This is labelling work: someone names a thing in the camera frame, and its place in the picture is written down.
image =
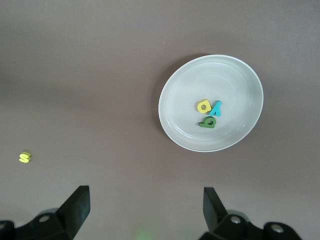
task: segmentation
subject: white plate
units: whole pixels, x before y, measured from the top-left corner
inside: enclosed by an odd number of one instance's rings
[[[200,127],[207,113],[197,103],[221,101],[214,128]],[[180,67],[163,87],[159,118],[176,144],[196,152],[226,149],[243,139],[256,125],[264,103],[261,82],[245,62],[227,55],[207,55]]]

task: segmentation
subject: metal screw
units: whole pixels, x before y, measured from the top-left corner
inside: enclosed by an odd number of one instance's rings
[[[48,221],[49,218],[50,218],[50,217],[49,217],[48,215],[44,215],[44,216],[42,216],[42,217],[39,219],[39,222],[40,222],[40,223],[44,223],[44,222]]]
[[[237,216],[232,216],[231,217],[231,222],[233,222],[234,224],[239,224],[239,223],[241,223],[241,220]]]
[[[275,232],[277,232],[279,234],[284,232],[284,229],[281,226],[279,226],[278,224],[272,224],[271,228],[272,228],[273,231],[275,231]]]

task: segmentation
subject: gray table surface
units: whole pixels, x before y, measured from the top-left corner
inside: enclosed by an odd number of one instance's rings
[[[264,106],[242,141],[199,153],[167,137],[158,101],[208,54],[248,63]],[[260,228],[319,239],[319,101],[318,0],[3,0],[0,218],[22,225],[89,185],[76,240],[197,240],[211,186]]]

